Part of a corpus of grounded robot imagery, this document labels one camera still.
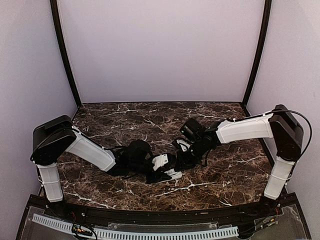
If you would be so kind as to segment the white remote control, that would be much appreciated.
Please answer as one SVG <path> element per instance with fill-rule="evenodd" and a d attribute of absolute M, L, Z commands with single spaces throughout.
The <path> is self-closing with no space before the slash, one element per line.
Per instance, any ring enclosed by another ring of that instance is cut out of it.
<path fill-rule="evenodd" d="M 173 168 L 164 172 L 161 183 L 178 180 L 183 176 L 181 171 L 175 171 Z"/>

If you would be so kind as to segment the white battery cover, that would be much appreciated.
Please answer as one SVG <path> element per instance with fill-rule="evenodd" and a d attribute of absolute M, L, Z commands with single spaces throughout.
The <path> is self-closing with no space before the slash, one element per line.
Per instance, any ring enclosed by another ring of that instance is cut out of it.
<path fill-rule="evenodd" d="M 175 170 L 172 168 L 170 170 L 167 170 L 164 172 L 165 174 L 169 175 L 169 176 L 173 176 L 176 174 Z"/>

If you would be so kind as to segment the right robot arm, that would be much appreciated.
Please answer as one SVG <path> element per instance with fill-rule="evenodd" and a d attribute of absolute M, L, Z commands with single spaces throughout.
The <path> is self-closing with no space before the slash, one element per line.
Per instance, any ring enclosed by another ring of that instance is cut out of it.
<path fill-rule="evenodd" d="M 266 217 L 275 208 L 286 183 L 291 179 L 294 168 L 305 154 L 310 143 L 303 143 L 304 129 L 295 116 L 310 121 L 301 113 L 278 104 L 271 111 L 242 119 L 225 119 L 204 126 L 195 118 L 189 118 L 179 129 L 186 138 L 175 140 L 175 171 L 184 171 L 196 165 L 207 166 L 209 153 L 221 145 L 255 139 L 272 139 L 276 146 L 276 158 L 262 201 L 255 205 L 255 213 Z"/>

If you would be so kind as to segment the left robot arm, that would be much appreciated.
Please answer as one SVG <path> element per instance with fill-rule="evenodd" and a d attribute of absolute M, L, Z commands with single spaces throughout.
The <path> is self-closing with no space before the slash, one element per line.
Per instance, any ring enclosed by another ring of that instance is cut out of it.
<path fill-rule="evenodd" d="M 176 174 L 172 168 L 174 155 L 154 155 L 151 146 L 143 140 L 134 140 L 128 146 L 105 148 L 83 134 L 67 115 L 37 126 L 32 140 L 30 160 L 37 166 L 51 210 L 60 218 L 67 218 L 71 213 L 70 206 L 63 201 L 57 167 L 58 158 L 64 152 L 114 177 L 126 176 L 129 172 L 143 174 L 147 184 L 170 181 Z"/>

